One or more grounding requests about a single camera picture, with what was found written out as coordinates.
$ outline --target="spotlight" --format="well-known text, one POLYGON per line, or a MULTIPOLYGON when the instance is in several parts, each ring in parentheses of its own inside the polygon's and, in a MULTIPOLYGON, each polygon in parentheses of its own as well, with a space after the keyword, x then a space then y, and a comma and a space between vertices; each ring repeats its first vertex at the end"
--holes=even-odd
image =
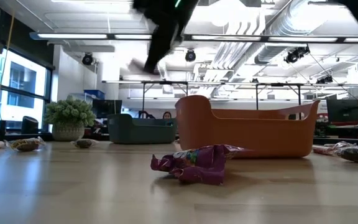
POLYGON ((185 59, 187 62, 194 62, 196 60, 196 54, 194 53, 194 50, 187 50, 185 59))
POLYGON ((85 56, 82 58, 82 63, 84 65, 92 65, 94 62, 94 59, 92 57, 92 53, 85 53, 85 56))
POLYGON ((288 55, 284 58, 286 63, 295 63, 299 59, 303 58, 306 54, 310 53, 308 46, 306 47, 297 47, 293 51, 288 51, 288 55))
POLYGON ((324 78, 320 78, 317 80, 316 84, 326 84, 326 83, 332 83, 334 80, 333 80, 333 77, 330 76, 330 75, 327 75, 326 77, 324 78))

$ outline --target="purple wrapper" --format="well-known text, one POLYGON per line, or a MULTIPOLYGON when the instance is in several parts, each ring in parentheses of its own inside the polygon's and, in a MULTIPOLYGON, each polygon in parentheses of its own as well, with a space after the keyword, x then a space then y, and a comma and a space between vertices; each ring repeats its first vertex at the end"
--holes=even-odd
POLYGON ((150 167, 152 170, 169 172, 182 182, 221 185, 226 160, 242 151, 245 149, 215 145, 176 152, 161 159, 153 155, 150 167))

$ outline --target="computer monitor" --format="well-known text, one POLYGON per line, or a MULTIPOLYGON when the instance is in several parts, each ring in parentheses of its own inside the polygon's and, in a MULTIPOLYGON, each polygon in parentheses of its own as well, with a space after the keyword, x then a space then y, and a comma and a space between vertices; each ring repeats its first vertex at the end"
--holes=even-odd
POLYGON ((107 118, 110 114, 121 113, 122 100, 93 100, 92 111, 96 118, 107 118))
POLYGON ((328 121, 358 123, 358 100, 327 100, 328 121))

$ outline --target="glass window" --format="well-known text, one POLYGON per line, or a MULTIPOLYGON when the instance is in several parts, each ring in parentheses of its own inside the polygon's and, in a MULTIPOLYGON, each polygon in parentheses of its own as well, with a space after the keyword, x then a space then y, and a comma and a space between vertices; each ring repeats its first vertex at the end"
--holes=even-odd
MULTIPOLYGON (((40 96, 45 95, 45 79, 47 74, 45 67, 31 62, 13 52, 9 51, 6 53, 6 49, 4 49, 2 54, 0 54, 0 84, 3 71, 2 85, 28 91, 40 96)), ((8 99, 8 102, 14 103, 17 106, 22 103, 22 105, 24 105, 23 107, 34 107, 34 103, 24 103, 23 100, 20 101, 16 95, 12 95, 12 97, 8 99)))
POLYGON ((38 128, 42 128, 44 100, 24 96, 8 91, 0 94, 0 120, 6 121, 7 129, 20 129, 24 116, 38 121, 38 128))

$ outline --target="table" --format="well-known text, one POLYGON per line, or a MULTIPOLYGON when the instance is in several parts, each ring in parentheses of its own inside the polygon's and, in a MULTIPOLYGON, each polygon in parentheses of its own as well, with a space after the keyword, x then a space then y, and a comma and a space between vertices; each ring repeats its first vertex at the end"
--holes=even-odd
POLYGON ((223 186, 182 185, 150 170, 151 154, 175 150, 0 149, 0 223, 358 223, 358 164, 316 154, 233 160, 223 186))

